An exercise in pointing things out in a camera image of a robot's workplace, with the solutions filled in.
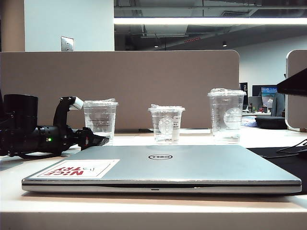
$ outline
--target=gray partition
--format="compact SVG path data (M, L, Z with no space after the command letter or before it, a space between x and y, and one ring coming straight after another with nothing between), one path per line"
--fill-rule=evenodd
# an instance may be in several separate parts
M2 94L39 98L38 124L50 125L59 98L116 98L116 130L152 127L150 104L181 105L185 128L211 127L207 93L239 88L233 50L1 53ZM83 110L68 123L84 126Z
M307 68L307 50L293 50L287 55L288 78L306 68ZM288 126L292 128L307 128L306 105L307 105L307 97L286 95L285 119Z

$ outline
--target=dell logo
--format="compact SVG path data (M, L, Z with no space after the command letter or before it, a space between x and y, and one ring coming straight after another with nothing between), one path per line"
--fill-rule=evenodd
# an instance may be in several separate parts
M155 154L151 155L148 158L152 160L168 160L171 159L173 156L167 154Z

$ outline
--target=light fixture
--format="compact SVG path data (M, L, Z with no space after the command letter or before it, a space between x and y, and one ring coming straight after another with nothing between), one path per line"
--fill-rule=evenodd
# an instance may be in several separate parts
M114 18L117 25L307 25L307 18Z

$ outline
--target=plastic lid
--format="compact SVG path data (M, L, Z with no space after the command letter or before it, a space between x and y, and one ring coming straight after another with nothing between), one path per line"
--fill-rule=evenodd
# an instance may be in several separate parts
M246 92L242 90L227 90L224 88L211 89L208 97L223 97L223 96L244 96Z
M179 105L157 105L157 104L152 104L150 108L148 108L148 111L150 112L182 112L185 111L186 109L182 106Z
M93 100L93 101L84 101L83 106L117 106L118 102L115 101L115 98L110 98L107 100Z

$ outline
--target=laptop lid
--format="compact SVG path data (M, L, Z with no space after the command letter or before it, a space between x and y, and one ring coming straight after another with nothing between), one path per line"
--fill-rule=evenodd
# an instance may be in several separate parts
M90 147L22 180L36 192L285 194L301 180L239 145Z

